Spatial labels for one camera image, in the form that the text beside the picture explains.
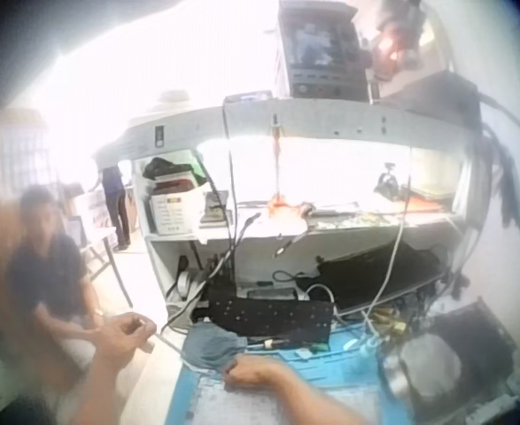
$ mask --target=white wall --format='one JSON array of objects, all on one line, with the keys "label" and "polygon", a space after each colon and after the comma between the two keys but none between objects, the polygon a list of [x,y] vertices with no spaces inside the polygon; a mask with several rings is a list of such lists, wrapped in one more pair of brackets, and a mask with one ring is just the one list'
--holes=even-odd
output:
[{"label": "white wall", "polygon": [[[455,71],[475,82],[520,118],[520,72],[514,30],[520,14],[503,0],[425,0],[443,21],[454,55]],[[520,131],[489,108],[483,116],[511,150],[520,179]],[[500,200],[493,199],[485,231],[465,274],[471,293],[484,298],[519,346],[520,234],[501,225]]]}]

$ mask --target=light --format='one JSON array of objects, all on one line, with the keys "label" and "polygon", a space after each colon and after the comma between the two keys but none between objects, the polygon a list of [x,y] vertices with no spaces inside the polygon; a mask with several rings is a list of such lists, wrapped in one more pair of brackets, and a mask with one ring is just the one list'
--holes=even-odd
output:
[{"label": "light", "polygon": [[383,53],[386,53],[393,46],[393,40],[389,37],[385,37],[382,41],[377,45],[377,48],[380,49]]}]

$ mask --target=dark shirt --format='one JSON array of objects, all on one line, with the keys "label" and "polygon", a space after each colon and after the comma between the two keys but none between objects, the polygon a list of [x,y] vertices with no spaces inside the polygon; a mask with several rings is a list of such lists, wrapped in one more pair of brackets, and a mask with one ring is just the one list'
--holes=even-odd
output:
[{"label": "dark shirt", "polygon": [[106,195],[124,190],[124,183],[121,182],[121,171],[118,166],[110,166],[102,170],[102,187]]},{"label": "dark shirt", "polygon": [[13,254],[7,273],[12,293],[26,313],[39,303],[44,303],[52,316],[64,321],[86,313],[79,282],[86,274],[86,266],[69,236],[53,238],[47,259],[22,243]]}]

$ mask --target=seated man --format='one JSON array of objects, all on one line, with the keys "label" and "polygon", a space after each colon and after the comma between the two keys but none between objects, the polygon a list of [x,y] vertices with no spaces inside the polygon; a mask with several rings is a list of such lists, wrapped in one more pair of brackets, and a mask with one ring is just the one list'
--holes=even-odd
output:
[{"label": "seated man", "polygon": [[8,266],[8,285],[23,311],[85,368],[94,355],[95,329],[104,319],[81,254],[73,239],[58,232],[57,206],[46,188],[28,189],[20,214],[26,234]]}]

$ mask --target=gray cloth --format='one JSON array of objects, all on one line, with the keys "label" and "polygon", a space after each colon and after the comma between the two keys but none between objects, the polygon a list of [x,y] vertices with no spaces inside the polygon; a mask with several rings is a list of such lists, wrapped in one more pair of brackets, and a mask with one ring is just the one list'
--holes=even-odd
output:
[{"label": "gray cloth", "polygon": [[213,323],[197,323],[190,329],[182,351],[192,366],[223,372],[246,346],[246,338],[234,332]]}]

